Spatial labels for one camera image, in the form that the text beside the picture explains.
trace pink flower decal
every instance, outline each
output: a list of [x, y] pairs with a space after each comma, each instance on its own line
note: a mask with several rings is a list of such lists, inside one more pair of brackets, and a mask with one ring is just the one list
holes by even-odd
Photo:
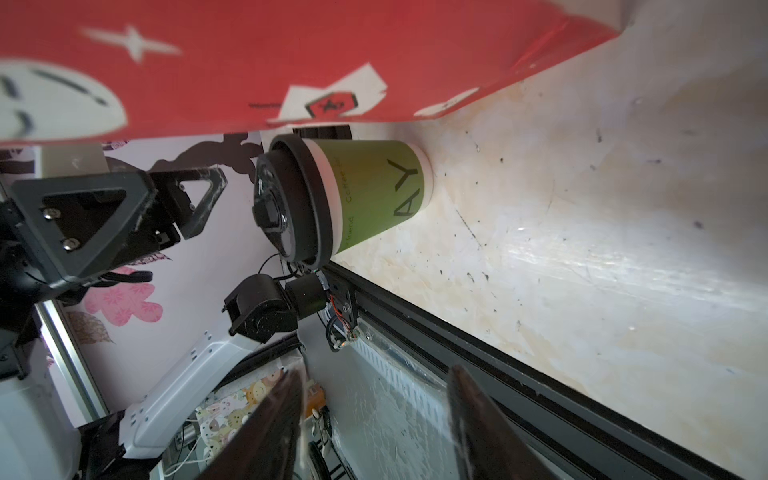
[[[114, 270], [126, 275], [134, 271], [126, 266]], [[150, 283], [118, 283], [108, 288], [90, 288], [83, 301], [88, 313], [101, 310], [107, 321], [115, 326], [125, 325], [132, 316], [153, 323], [163, 316], [162, 306], [145, 302], [153, 292], [154, 286]]]

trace bolt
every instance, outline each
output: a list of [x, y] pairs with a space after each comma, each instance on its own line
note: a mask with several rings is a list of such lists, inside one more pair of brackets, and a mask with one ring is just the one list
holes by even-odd
[[80, 240], [76, 238], [68, 238], [67, 240], [61, 242], [61, 245], [64, 247], [64, 250], [71, 252], [72, 250], [77, 250], [80, 248]]
[[46, 220], [55, 220], [59, 217], [61, 217], [61, 210], [59, 210], [58, 208], [43, 209], [43, 218], [45, 218]]

